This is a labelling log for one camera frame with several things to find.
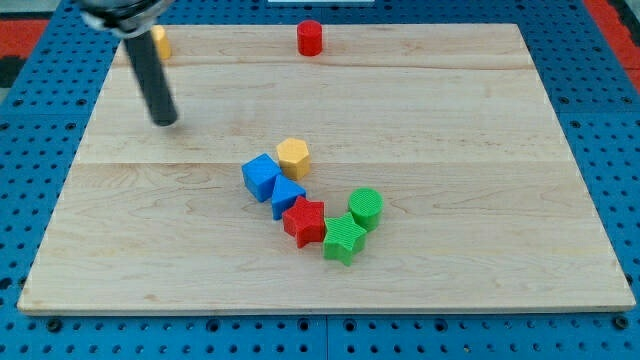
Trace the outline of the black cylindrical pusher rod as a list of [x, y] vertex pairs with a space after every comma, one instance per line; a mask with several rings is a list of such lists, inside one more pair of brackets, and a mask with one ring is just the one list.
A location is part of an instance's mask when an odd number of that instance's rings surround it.
[[151, 31], [125, 39], [124, 45], [151, 121], [173, 125], [178, 113]]

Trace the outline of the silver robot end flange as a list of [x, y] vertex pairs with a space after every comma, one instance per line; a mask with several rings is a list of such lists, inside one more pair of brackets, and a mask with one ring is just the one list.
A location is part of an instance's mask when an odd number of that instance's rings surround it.
[[173, 0], [79, 0], [84, 22], [118, 38], [133, 38], [149, 31]]

